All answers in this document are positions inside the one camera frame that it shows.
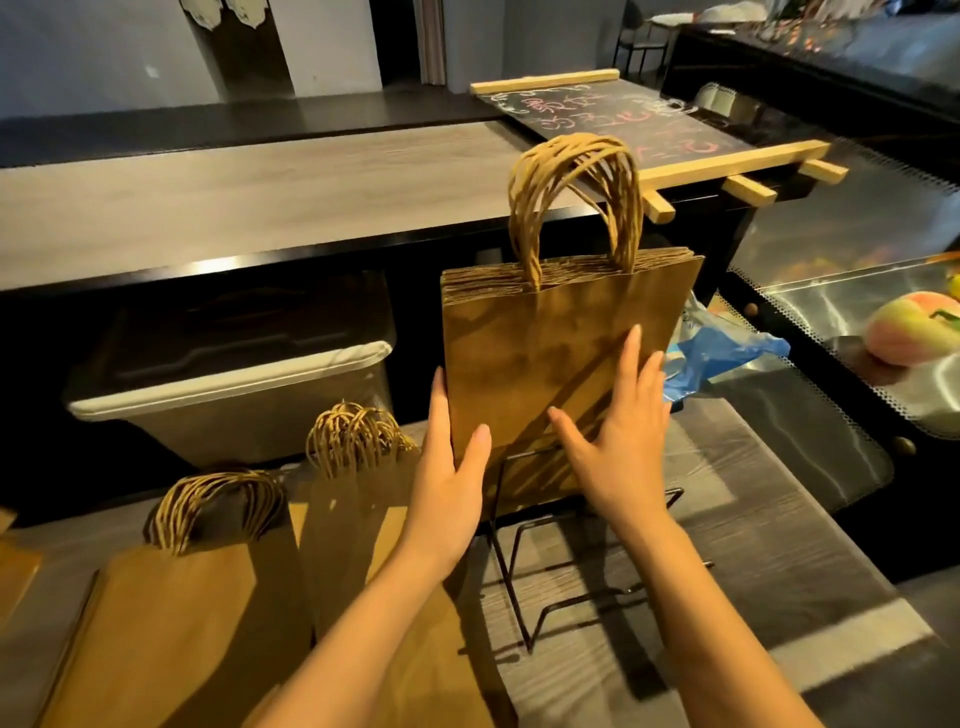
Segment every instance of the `storage bin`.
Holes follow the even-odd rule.
[[[64,393],[80,420],[127,420],[199,468],[303,452],[341,400],[390,406],[394,323],[365,272],[118,314]]]

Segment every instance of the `chair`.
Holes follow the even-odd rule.
[[[636,36],[644,25],[647,26],[647,36],[644,40],[637,41]],[[623,21],[620,23],[620,33],[616,38],[616,46],[613,48],[612,61],[612,66],[616,68],[616,57],[620,53],[620,49],[623,48],[627,51],[627,67],[623,74],[624,77],[630,76],[630,61],[634,58],[634,51],[642,52],[640,56],[640,68],[636,72],[638,78],[643,71],[643,64],[647,60],[647,51],[660,51],[663,53],[660,61],[660,64],[663,64],[663,60],[666,59],[667,43],[665,40],[651,40],[650,34],[653,33],[653,29],[653,26],[643,19],[643,13],[640,12],[640,8],[636,6],[636,3],[633,2],[633,0],[627,0],[627,4],[623,9]]]

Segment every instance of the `plastic packaging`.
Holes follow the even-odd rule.
[[[744,328],[710,313],[691,293],[666,351],[663,398],[682,400],[698,391],[705,380],[765,353],[787,356],[790,345],[769,333]]]

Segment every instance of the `person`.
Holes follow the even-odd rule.
[[[663,494],[663,352],[637,374],[639,327],[627,336],[612,403],[596,442],[563,412],[550,421],[584,494],[607,520],[646,585],[693,728],[822,728],[710,576]],[[454,468],[443,372],[434,378],[423,454],[402,534],[258,723],[258,728],[357,728],[430,593],[467,550],[480,520],[491,451],[485,425]]]

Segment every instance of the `bundle of twisted handles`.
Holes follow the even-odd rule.
[[[510,239],[524,277],[540,290],[540,228],[557,196],[587,174],[606,199],[601,207],[587,193],[571,187],[607,224],[611,260],[632,272],[643,227],[643,202],[636,162],[622,141],[612,136],[573,133],[545,141],[523,154],[510,175]],[[394,417],[383,409],[342,402],[317,418],[306,439],[310,463],[328,478],[376,467],[383,458],[416,449]],[[267,471],[237,470],[182,478],[167,492],[147,524],[150,543],[184,553],[201,511],[212,500],[239,491],[244,499],[242,529],[255,541],[286,504],[277,477]]]

